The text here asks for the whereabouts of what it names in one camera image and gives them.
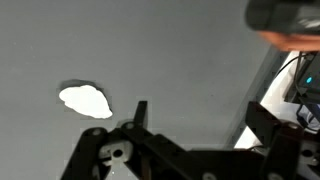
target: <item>white patch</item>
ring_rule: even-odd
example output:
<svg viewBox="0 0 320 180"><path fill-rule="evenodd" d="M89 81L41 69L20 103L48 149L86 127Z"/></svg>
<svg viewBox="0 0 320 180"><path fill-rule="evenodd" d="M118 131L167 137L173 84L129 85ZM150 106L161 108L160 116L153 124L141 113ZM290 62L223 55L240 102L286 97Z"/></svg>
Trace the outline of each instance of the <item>white patch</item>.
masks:
<svg viewBox="0 0 320 180"><path fill-rule="evenodd" d="M112 116L107 99L92 86L69 87L62 90L59 97L67 107L80 114L99 119Z"/></svg>

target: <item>black metal bracket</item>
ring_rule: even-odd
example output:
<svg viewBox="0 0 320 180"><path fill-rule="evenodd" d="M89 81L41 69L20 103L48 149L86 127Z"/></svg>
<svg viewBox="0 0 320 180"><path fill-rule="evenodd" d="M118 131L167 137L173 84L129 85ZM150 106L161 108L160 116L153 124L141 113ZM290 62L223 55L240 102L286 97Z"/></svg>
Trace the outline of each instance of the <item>black metal bracket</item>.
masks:
<svg viewBox="0 0 320 180"><path fill-rule="evenodd" d="M147 103L140 102L134 121L110 133L103 128L85 131L61 179L105 179L112 165L110 162L113 158L121 159L121 156L122 162L138 179L143 180L303 179L296 173L301 152L306 150L303 148L312 147L311 153L318 150L317 143L310 143L316 136L309 135L309 144L302 146L305 134L301 127L279 121L253 102L248 105L247 123L269 147L267 156L251 151L186 151L166 137L153 135L143 127L147 120L146 109ZM121 146L120 142L130 143L132 150L117 149ZM101 156L105 149L107 154Z"/></svg>

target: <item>metal bracket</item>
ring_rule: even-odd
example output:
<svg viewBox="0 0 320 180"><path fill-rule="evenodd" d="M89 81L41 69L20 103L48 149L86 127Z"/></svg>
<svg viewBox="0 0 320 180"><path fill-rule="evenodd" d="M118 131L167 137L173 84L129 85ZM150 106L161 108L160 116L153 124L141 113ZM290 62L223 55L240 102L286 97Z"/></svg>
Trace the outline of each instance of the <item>metal bracket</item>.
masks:
<svg viewBox="0 0 320 180"><path fill-rule="evenodd" d="M99 159L103 164L111 166L130 160L133 153L133 145L129 141L118 141L102 146L99 151Z"/></svg>

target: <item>screw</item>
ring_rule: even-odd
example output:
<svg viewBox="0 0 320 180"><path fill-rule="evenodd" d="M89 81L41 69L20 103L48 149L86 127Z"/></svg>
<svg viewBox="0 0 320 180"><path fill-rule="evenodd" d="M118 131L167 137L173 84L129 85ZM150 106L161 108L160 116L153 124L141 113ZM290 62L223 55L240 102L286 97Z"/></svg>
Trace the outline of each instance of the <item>screw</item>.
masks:
<svg viewBox="0 0 320 180"><path fill-rule="evenodd" d="M202 180L217 180L217 178L212 173L206 172L206 173L203 174Z"/></svg>
<svg viewBox="0 0 320 180"><path fill-rule="evenodd" d="M298 126L296 124L290 123L289 127L292 129L298 129Z"/></svg>
<svg viewBox="0 0 320 180"><path fill-rule="evenodd" d="M132 129L134 127L134 124L133 123L128 123L127 125L126 125L126 128L127 129Z"/></svg>
<svg viewBox="0 0 320 180"><path fill-rule="evenodd" d="M283 178L277 173L269 173L268 180L283 180Z"/></svg>
<svg viewBox="0 0 320 180"><path fill-rule="evenodd" d="M93 134L94 136L98 136L100 133L101 133L101 130L100 130L100 129L95 129L92 134Z"/></svg>

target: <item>gray surface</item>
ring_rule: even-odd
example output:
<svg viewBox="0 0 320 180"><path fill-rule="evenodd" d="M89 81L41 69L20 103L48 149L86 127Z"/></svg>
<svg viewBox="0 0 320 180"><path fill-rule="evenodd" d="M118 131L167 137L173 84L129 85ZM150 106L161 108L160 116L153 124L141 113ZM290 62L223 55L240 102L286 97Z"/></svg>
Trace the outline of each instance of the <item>gray surface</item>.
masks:
<svg viewBox="0 0 320 180"><path fill-rule="evenodd" d="M245 26L245 5L0 1L1 179L56 179L83 129L132 118L140 99L151 103L153 132L187 148L223 147L269 48ZM74 78L107 90L112 120L59 103L59 84Z"/></svg>
<svg viewBox="0 0 320 180"><path fill-rule="evenodd" d="M289 52L281 52L275 47L269 49L262 65L258 70L258 74L254 77L252 84L244 96L240 108L236 113L236 118L240 118L240 123L234 128L233 136L229 137L225 147L233 149L239 140L243 130L246 128L245 116L249 101L261 102L266 92L271 86L277 72L287 59Z"/></svg>

